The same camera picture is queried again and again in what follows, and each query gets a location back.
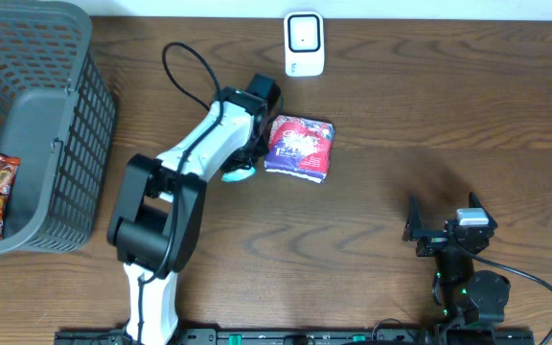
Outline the brown red snack bar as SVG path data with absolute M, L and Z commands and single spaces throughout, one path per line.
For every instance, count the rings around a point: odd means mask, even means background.
M 9 196 L 12 192 L 21 160 L 18 157 L 9 157 L 0 154 L 0 196 Z

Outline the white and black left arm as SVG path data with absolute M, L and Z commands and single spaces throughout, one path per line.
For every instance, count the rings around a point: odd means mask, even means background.
M 207 185 L 217 171 L 252 171 L 265 150 L 265 129 L 281 97 L 274 81 L 218 91 L 202 122 L 155 158 L 126 164 L 107 240 L 130 287 L 125 333 L 134 344 L 166 344 L 178 326 L 177 275 L 196 249 Z

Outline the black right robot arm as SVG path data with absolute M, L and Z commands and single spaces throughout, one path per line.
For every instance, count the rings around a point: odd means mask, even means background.
M 494 326 L 505 319 L 510 281 L 473 265 L 473 257 L 489 246 L 496 228 L 475 194 L 469 194 L 469 206 L 458 209 L 440 230 L 424 228 L 418 198 L 410 199 L 402 239 L 416 243 L 418 257 L 435 259 L 434 286 L 440 290 L 433 298 L 455 326 Z

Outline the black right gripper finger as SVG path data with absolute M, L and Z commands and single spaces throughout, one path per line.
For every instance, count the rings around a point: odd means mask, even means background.
M 467 220 L 488 220 L 489 216 L 474 192 L 469 193 Z
M 410 198 L 409 212 L 402 234 L 405 242 L 417 241 L 423 234 L 424 227 L 421 217 L 421 209 L 418 198 L 414 195 Z

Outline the teal wet wipes pack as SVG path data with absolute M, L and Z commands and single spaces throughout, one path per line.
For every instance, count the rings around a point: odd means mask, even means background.
M 226 183 L 241 182 L 247 178 L 252 177 L 255 174 L 256 170 L 254 167 L 248 169 L 236 169 L 231 172 L 225 172 L 221 180 Z

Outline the red and purple snack pack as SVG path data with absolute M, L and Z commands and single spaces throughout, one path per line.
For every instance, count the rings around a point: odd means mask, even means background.
M 322 183 L 329 172 L 333 141 L 331 123 L 279 115 L 271 126 L 265 170 Z

